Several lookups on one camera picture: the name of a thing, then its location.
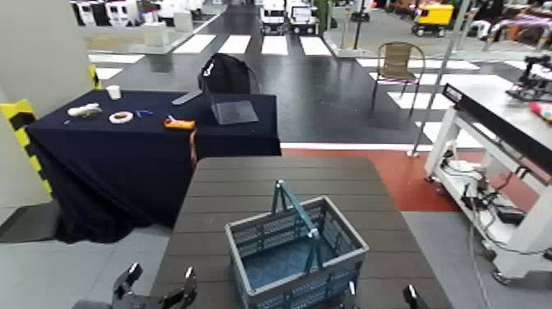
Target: black floor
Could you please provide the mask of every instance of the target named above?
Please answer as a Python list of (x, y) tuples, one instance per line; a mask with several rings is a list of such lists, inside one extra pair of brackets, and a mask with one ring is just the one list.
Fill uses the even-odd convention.
[[(386, 95), (400, 91), (400, 85), (381, 85), (376, 109), (370, 112), (373, 67), (361, 67), (355, 59), (306, 56), (298, 37), (288, 36), (287, 56), (261, 54), (262, 39), (255, 7), (229, 7), (201, 34), (216, 38), (195, 55), (150, 55), (117, 74), (105, 85), (129, 90), (193, 90), (196, 77), (210, 55), (216, 53), (229, 35), (251, 35), (244, 60), (256, 72), (266, 94), (278, 96), (278, 125), (283, 142), (409, 144), (418, 133), (415, 121), (423, 111), (409, 118)], [(455, 74), (495, 74), (514, 81), (521, 71), (504, 63), (474, 62), (477, 71), (448, 70)], [(437, 73), (437, 69), (426, 73)], [(424, 85), (420, 92), (431, 92)], [(430, 120), (440, 122), (444, 111), (432, 111)], [(422, 143), (430, 141), (424, 137)]]

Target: blue basket handle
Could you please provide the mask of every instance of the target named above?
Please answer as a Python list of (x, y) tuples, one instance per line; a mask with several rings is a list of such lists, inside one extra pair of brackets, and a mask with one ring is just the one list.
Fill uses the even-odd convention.
[(309, 274), (311, 272), (312, 262), (316, 255), (316, 264), (318, 264), (318, 269), (322, 270), (324, 267), (322, 265), (322, 255), (320, 250), (320, 233), (316, 228), (315, 224), (312, 223), (311, 217), (305, 212), (301, 203), (297, 200), (292, 191), (289, 190), (288, 185), (284, 180), (276, 181), (274, 187), (274, 195), (272, 197), (272, 213), (276, 214), (276, 209), (278, 208), (278, 196), (282, 200), (283, 211), (289, 211), (288, 206), (286, 205), (286, 197), (292, 202), (295, 211), (299, 214), (299, 217), (303, 220), (306, 227), (309, 229), (307, 236), (310, 238), (310, 250), (309, 256), (306, 258), (305, 270), (304, 272)]

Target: red floor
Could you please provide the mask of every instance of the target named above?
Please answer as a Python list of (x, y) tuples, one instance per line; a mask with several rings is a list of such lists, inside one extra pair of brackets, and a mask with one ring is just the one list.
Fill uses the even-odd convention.
[[(419, 158), (408, 158), (395, 150), (283, 150), (287, 157), (349, 157), (371, 160), (385, 186), (401, 211), (460, 211), (452, 198), (439, 194), (436, 185), (424, 180), (424, 162), (428, 153)], [(460, 158), (476, 162), (482, 153), (461, 153)], [(502, 179), (491, 179), (500, 184)], [(524, 210), (529, 210), (537, 195), (517, 178), (512, 178), (504, 193)]]

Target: brown chair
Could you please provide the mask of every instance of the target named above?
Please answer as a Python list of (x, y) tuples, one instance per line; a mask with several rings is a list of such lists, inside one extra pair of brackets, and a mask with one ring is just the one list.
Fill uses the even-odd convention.
[[(412, 55), (412, 50), (415, 49), (421, 57), (422, 66), (421, 73), (418, 77), (412, 72), (408, 71), (408, 61)], [(385, 56), (383, 57), (384, 63), (381, 66), (382, 50), (385, 50)], [(378, 49), (378, 67), (377, 77), (375, 78), (374, 91), (372, 92), (372, 110), (374, 110), (375, 97), (378, 91), (379, 81), (400, 81), (404, 83), (401, 91), (401, 97), (404, 95), (404, 90), (408, 84), (415, 84), (416, 90), (414, 92), (414, 100), (410, 107), (410, 113), (408, 117), (412, 115), (414, 111), (414, 103), (418, 96), (418, 90), (420, 89), (420, 80), (426, 70), (426, 56), (419, 47), (414, 44), (404, 42), (390, 42), (383, 44)]]

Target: white wall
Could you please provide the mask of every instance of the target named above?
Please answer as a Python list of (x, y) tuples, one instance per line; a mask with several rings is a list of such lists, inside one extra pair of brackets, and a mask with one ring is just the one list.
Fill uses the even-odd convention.
[[(66, 0), (2, 2), (0, 99), (28, 99), (41, 117), (90, 90), (90, 63), (77, 27)], [(0, 207), (41, 201), (49, 196), (1, 117)]]

